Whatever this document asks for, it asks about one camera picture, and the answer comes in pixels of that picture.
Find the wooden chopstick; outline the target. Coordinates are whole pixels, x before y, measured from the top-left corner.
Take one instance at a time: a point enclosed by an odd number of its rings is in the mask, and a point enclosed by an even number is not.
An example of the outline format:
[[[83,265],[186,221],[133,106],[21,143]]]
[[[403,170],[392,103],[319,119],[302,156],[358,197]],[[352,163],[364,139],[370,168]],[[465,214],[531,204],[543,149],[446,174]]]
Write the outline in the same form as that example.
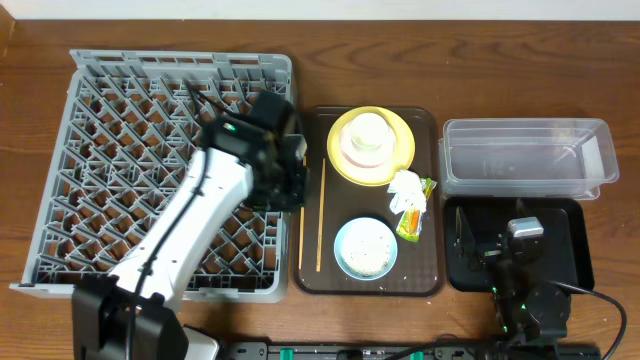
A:
[[[304,254],[305,207],[301,207],[299,215],[298,270],[302,269]]]
[[[318,231],[317,231],[317,250],[316,250],[316,266],[315,271],[320,272],[322,268],[322,244],[323,244],[323,224],[324,224],[324,203],[325,203],[325,184],[326,184],[326,158],[322,159],[321,179],[319,190],[319,207],[318,207]]]

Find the yellow orange snack wrapper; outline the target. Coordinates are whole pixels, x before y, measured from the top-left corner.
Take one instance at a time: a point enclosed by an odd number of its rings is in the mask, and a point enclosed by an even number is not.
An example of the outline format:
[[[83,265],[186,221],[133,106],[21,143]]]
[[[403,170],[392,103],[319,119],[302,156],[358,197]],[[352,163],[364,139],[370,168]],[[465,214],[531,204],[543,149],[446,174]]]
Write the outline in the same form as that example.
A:
[[[426,180],[426,189],[425,196],[427,200],[427,205],[431,198],[432,193],[437,187],[437,182],[431,178],[423,178]],[[402,213],[400,220],[396,226],[396,234],[401,238],[410,241],[410,242],[418,242],[420,238],[420,233],[422,230],[422,219],[423,215],[427,212],[427,206],[425,212],[420,212],[417,209],[409,209]]]

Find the white napkin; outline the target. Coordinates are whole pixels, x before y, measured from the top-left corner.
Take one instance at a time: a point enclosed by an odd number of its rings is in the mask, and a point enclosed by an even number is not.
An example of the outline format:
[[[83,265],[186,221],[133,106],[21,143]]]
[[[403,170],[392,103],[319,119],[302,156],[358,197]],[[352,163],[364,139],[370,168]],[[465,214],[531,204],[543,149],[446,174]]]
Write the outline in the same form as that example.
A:
[[[389,208],[392,213],[399,214],[409,209],[426,211],[426,180],[409,170],[395,173],[389,183],[387,192],[393,195]]]

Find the light blue bowl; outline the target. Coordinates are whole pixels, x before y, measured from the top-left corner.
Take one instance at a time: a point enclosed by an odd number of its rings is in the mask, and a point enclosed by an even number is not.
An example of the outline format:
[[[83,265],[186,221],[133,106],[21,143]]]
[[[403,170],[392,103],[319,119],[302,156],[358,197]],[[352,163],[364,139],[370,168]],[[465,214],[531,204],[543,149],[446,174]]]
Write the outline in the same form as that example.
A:
[[[373,281],[394,267],[398,244],[394,232],[371,217],[345,223],[334,240],[334,257],[340,269],[356,280]]]

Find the rice and food scraps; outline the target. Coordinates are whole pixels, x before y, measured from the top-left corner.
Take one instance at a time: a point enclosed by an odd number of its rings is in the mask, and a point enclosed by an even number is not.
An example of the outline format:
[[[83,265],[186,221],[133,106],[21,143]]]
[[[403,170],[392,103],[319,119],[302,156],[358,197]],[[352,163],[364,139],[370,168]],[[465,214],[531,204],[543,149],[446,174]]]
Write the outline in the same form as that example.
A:
[[[341,254],[351,271],[362,277],[374,277],[389,263],[391,247],[384,234],[354,227],[345,235]]]

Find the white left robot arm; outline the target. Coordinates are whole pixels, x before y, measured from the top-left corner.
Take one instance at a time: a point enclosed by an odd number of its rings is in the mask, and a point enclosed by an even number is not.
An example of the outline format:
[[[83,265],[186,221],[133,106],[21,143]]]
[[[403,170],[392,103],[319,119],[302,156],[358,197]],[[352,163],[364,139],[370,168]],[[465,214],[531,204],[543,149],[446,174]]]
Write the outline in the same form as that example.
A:
[[[305,202],[306,140],[294,106],[262,91],[246,114],[202,123],[201,147],[144,239],[105,276],[72,293],[77,359],[215,359],[219,343],[177,314],[190,279],[241,205],[295,212]]]

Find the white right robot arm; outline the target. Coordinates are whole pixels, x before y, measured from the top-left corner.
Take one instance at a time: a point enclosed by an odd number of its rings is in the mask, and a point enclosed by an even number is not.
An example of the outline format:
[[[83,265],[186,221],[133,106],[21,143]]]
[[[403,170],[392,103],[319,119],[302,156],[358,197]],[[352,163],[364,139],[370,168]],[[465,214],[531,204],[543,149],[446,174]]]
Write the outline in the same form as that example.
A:
[[[510,220],[495,244],[481,247],[458,207],[455,245],[470,271],[489,273],[497,317],[510,344],[547,346],[567,335],[570,296],[528,270],[544,253],[538,218]]]

